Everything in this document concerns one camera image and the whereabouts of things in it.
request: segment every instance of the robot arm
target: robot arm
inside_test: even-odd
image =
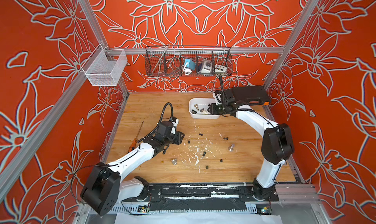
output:
[[[277,124],[254,111],[250,105],[270,101],[262,86],[235,87],[216,91],[215,103],[208,111],[214,115],[230,114],[246,122],[262,136],[261,152],[264,156],[261,170],[253,180],[253,197],[262,201],[270,197],[275,179],[282,167],[294,153],[291,131],[287,124]]]
[[[162,121],[164,110],[171,106],[169,121]],[[130,197],[143,200],[147,197],[149,183],[141,177],[122,182],[135,168],[150,160],[158,153],[166,153],[170,144],[181,144],[184,133],[176,130],[179,120],[173,117],[171,103],[166,103],[157,126],[139,140],[140,146],[122,158],[104,164],[99,162],[92,169],[81,191],[81,198],[99,215],[104,215],[117,201]]]

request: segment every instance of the screwdriver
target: screwdriver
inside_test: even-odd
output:
[[[128,153],[131,152],[131,151],[133,151],[136,148],[136,143],[138,141],[137,137],[138,137],[138,134],[141,131],[141,128],[142,128],[143,124],[144,124],[144,122],[141,123],[140,129],[138,130],[138,133],[137,133],[136,137],[133,139],[132,145],[130,145]]]

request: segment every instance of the box with buttons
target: box with buttons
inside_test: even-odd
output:
[[[215,74],[222,74],[227,72],[227,67],[221,66],[221,65],[215,65],[214,66],[214,73]]]
[[[213,63],[208,59],[204,59],[198,66],[198,73],[211,74]]]

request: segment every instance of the red wall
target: red wall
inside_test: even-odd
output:
[[[0,0],[0,171],[77,76],[98,43],[77,0]],[[0,204],[1,223],[71,222],[74,194],[103,156],[124,96],[84,83]]]
[[[320,0],[269,92],[334,223],[376,222],[376,0]]]
[[[0,0],[0,5],[1,172],[98,43],[77,0]]]
[[[307,0],[89,0],[111,48],[185,44],[283,46]],[[229,86],[262,85],[278,54],[233,55]],[[131,92],[210,91],[215,77],[148,77],[142,55],[129,55]]]
[[[103,156],[123,102],[118,87],[92,86],[86,81],[22,172],[4,202],[0,220],[9,223],[73,221],[79,196],[91,168]]]

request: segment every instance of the wooden floor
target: wooden floor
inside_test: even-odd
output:
[[[174,116],[179,119],[177,130],[185,133],[183,143],[171,144],[166,154],[159,153],[143,163],[126,180],[141,176],[153,183],[252,182],[259,173],[264,159],[261,154],[262,137],[235,117],[191,118],[188,112],[189,100],[211,97],[211,93],[130,94],[107,162],[127,153],[142,121],[144,125],[139,138],[153,130],[164,104],[171,102]],[[253,109],[265,116],[261,106],[255,106]],[[170,117],[169,108],[165,111],[164,117]],[[231,144],[235,144],[232,152],[228,151]],[[172,164],[173,158],[177,158],[177,165]],[[288,165],[282,167],[277,181],[295,181]]]

